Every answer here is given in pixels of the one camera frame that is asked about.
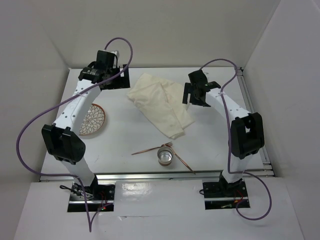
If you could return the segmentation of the cream cloth placemat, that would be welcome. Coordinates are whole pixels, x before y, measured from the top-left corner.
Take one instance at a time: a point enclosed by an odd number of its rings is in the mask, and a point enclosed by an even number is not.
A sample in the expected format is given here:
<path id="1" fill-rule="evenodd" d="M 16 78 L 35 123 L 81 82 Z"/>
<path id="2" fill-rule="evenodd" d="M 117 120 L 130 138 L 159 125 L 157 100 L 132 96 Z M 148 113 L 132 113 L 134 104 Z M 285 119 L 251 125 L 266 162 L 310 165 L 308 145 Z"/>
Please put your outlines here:
<path id="1" fill-rule="evenodd" d="M 143 73 L 127 97 L 135 107 L 167 138 L 177 139 L 194 123 L 183 103 L 184 87 L 180 83 Z"/>

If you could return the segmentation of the floral patterned ceramic plate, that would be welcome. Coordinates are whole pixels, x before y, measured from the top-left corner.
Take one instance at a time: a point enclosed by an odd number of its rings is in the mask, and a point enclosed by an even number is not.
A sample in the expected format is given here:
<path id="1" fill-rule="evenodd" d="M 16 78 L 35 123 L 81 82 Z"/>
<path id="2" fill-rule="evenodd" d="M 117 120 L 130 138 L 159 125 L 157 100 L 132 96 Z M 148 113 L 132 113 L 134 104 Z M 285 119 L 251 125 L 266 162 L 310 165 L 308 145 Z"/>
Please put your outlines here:
<path id="1" fill-rule="evenodd" d="M 92 103 L 79 129 L 80 136 L 87 136 L 97 132 L 105 123 L 106 113 L 98 104 Z"/>

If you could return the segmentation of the copper knife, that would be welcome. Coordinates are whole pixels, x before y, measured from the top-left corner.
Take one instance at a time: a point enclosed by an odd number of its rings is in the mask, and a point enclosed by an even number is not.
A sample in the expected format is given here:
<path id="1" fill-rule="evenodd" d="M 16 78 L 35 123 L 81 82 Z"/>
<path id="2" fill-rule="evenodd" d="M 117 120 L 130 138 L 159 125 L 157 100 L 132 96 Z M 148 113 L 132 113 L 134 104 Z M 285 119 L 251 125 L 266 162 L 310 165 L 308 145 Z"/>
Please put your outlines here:
<path id="1" fill-rule="evenodd" d="M 190 170 L 190 172 L 195 175 L 196 174 L 195 171 L 193 171 L 191 167 L 174 150 L 172 151 L 173 151 L 173 154 L 184 164 L 184 166 L 187 167 Z"/>

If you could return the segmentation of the silver metal cup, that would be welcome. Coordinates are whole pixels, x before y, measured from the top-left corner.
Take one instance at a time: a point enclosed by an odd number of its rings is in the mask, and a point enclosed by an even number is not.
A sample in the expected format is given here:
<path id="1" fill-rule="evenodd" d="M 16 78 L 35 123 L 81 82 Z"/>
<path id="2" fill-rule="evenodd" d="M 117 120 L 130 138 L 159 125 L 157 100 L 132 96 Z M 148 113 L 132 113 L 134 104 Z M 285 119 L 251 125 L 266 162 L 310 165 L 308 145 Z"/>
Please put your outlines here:
<path id="1" fill-rule="evenodd" d="M 173 156 L 172 149 L 167 146 L 163 146 L 157 151 L 157 159 L 162 166 L 169 166 L 172 163 Z"/>

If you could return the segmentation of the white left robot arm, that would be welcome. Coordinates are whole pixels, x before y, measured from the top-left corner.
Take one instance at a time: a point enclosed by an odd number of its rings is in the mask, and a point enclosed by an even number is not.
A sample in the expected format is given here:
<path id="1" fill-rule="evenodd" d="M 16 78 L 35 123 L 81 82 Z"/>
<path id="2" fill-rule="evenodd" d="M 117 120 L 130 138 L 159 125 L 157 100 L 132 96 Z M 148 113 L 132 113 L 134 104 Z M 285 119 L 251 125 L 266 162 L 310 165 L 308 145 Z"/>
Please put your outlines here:
<path id="1" fill-rule="evenodd" d="M 51 125 L 45 124 L 41 133 L 47 151 L 61 162 L 82 186 L 81 194 L 88 200 L 97 197 L 98 181 L 85 160 L 86 145 L 80 139 L 82 122 L 93 101 L 103 90 L 130 87 L 129 71 L 118 66 L 119 52 L 99 50 L 96 60 L 83 68 L 78 76 L 71 100 Z"/>

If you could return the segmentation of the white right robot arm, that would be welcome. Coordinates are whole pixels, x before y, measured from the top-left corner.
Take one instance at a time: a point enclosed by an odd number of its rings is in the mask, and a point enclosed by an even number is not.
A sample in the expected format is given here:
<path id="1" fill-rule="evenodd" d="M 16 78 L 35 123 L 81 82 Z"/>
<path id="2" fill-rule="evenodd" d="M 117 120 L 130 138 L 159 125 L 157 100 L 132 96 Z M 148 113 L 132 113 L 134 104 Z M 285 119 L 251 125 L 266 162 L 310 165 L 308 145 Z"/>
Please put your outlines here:
<path id="1" fill-rule="evenodd" d="M 214 108 L 227 121 L 228 159 L 219 176 L 218 190 L 223 196 L 230 196 L 240 184 L 253 155 L 265 145 L 262 116 L 242 108 L 217 82 L 209 82 L 201 69 L 189 73 L 188 77 L 182 102 Z"/>

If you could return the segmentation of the copper fork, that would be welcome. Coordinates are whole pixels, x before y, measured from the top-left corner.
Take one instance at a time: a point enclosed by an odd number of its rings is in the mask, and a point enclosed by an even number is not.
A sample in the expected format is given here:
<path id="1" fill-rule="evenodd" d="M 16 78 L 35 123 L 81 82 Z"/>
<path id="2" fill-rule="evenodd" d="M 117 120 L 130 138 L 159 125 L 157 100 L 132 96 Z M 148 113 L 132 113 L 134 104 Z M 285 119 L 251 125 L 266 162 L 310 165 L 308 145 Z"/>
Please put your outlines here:
<path id="1" fill-rule="evenodd" d="M 149 152 L 149 151 L 152 151 L 152 150 L 160 149 L 161 147 L 172 147 L 172 146 L 173 146 L 172 142 L 167 142 L 167 143 L 164 143 L 164 144 L 162 144 L 160 146 L 156 146 L 156 147 L 148 148 L 148 149 L 141 150 L 141 151 L 138 151 L 138 152 L 134 152 L 131 155 L 132 156 L 133 155 L 138 155 L 138 154 L 142 154 L 142 153 Z"/>

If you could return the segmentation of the aluminium front rail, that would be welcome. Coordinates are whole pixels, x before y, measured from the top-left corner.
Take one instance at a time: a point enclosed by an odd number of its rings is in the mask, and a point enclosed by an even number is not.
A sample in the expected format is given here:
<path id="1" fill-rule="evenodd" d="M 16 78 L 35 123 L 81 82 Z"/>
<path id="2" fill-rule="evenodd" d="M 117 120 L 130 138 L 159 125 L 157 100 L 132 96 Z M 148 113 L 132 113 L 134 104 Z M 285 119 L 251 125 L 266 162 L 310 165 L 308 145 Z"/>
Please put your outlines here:
<path id="1" fill-rule="evenodd" d="M 272 168 L 252 170 L 252 174 L 258 177 L 274 177 Z M 123 174 L 97 174 L 97 179 L 101 181 L 118 181 L 118 180 L 180 180 L 180 179 L 205 179 L 205 178 L 218 178 L 220 171 L 198 171 L 196 174 L 191 172 L 156 172 L 156 173 L 123 173 Z M 69 176 L 42 176 L 40 182 L 49 181 L 72 181 L 73 178 Z"/>

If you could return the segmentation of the aluminium rail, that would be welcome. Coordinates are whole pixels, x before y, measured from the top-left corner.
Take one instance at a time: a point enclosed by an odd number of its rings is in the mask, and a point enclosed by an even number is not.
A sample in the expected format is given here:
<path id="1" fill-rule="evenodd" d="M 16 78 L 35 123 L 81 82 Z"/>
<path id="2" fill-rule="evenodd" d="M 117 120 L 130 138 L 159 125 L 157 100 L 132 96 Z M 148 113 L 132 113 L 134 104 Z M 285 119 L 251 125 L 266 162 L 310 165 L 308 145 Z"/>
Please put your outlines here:
<path id="1" fill-rule="evenodd" d="M 252 174 L 258 177 L 274 177 L 272 168 L 252 170 Z M 123 173 L 123 174 L 97 174 L 97 179 L 101 181 L 118 181 L 118 180 L 180 180 L 180 179 L 205 179 L 205 178 L 218 178 L 220 171 L 198 171 L 196 174 L 191 172 L 156 172 L 156 173 Z M 42 176 L 40 182 L 49 181 L 72 181 L 73 178 L 69 176 Z"/>
<path id="2" fill-rule="evenodd" d="M 244 77 L 244 70 L 242 67 L 238 67 L 237 68 L 237 80 L 238 80 L 238 84 L 244 99 L 244 103 L 246 106 L 246 109 L 248 111 L 250 111 L 251 113 L 255 113 L 255 109 L 253 107 L 252 101 L 251 101 L 251 97 L 249 94 L 249 90 L 245 81 L 245 77 Z M 266 150 L 266 146 L 263 146 L 260 150 L 259 150 L 259 155 L 261 157 L 261 161 L 263 164 L 263 170 L 266 171 L 271 171 L 274 174 L 274 170 L 272 167 L 272 163 L 270 162 L 270 158 L 268 155 L 268 152 Z"/>

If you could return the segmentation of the aluminium right side rail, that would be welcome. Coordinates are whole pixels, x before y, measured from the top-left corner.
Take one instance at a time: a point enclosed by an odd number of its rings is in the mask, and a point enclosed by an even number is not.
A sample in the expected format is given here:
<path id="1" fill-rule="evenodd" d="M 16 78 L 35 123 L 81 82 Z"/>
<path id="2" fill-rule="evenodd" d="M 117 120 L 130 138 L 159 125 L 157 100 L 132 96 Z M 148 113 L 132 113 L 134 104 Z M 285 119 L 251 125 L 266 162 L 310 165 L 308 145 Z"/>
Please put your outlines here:
<path id="1" fill-rule="evenodd" d="M 237 68 L 237 80 L 238 80 L 238 84 L 244 99 L 244 103 L 246 106 L 246 109 L 248 111 L 250 111 L 251 113 L 255 113 L 255 109 L 253 107 L 252 101 L 251 101 L 251 97 L 249 94 L 249 90 L 245 81 L 245 77 L 244 77 L 244 70 L 242 67 L 238 67 Z M 266 171 L 271 171 L 274 174 L 274 170 L 272 167 L 272 163 L 270 162 L 270 158 L 268 155 L 268 152 L 266 150 L 266 146 L 263 146 L 260 150 L 259 150 L 259 155 L 261 157 L 261 161 L 263 164 L 263 170 Z"/>

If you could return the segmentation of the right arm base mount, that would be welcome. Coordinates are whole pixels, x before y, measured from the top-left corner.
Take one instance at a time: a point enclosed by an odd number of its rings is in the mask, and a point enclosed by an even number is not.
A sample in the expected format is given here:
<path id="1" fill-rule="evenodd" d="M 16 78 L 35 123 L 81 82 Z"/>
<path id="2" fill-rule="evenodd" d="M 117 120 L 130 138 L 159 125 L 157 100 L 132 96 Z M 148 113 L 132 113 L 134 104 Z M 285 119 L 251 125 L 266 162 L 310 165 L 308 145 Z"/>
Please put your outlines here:
<path id="1" fill-rule="evenodd" d="M 203 182 L 199 194 L 204 197 L 206 210 L 226 210 L 238 208 L 250 208 L 250 201 L 245 182 L 242 180 L 240 185 L 231 192 L 223 193 L 218 182 Z"/>

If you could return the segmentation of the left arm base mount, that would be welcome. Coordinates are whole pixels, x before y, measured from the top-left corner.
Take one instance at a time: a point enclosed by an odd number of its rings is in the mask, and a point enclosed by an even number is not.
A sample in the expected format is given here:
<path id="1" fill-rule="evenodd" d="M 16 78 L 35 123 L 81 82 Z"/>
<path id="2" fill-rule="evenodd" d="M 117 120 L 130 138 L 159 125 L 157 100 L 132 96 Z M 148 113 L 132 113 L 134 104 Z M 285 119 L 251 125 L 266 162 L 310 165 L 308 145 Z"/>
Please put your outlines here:
<path id="1" fill-rule="evenodd" d="M 85 212 L 85 197 L 87 198 L 87 206 L 89 212 L 96 212 L 101 209 L 102 212 L 114 211 L 115 184 L 99 185 L 96 193 L 83 192 L 78 184 L 71 187 L 60 185 L 60 189 L 70 192 L 67 211 L 69 213 Z"/>

